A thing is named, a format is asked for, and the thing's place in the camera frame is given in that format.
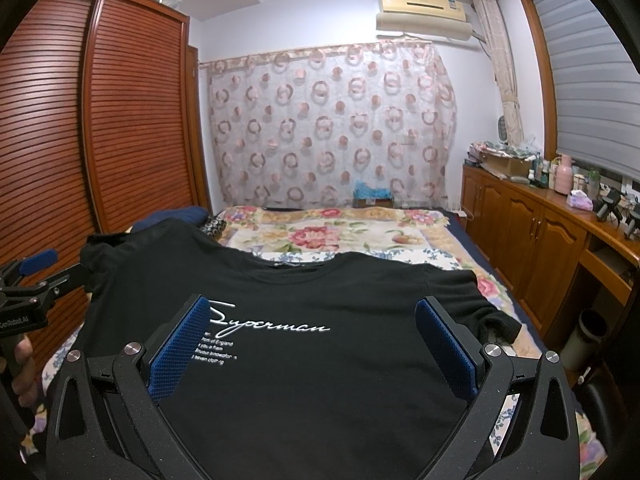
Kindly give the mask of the person's left hand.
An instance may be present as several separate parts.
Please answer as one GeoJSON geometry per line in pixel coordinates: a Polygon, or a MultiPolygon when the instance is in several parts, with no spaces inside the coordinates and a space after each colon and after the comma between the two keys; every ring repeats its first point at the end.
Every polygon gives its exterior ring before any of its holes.
{"type": "Polygon", "coordinates": [[[38,399],[38,380],[32,343],[24,336],[14,350],[18,372],[12,380],[12,389],[23,408],[33,408],[38,399]]]}

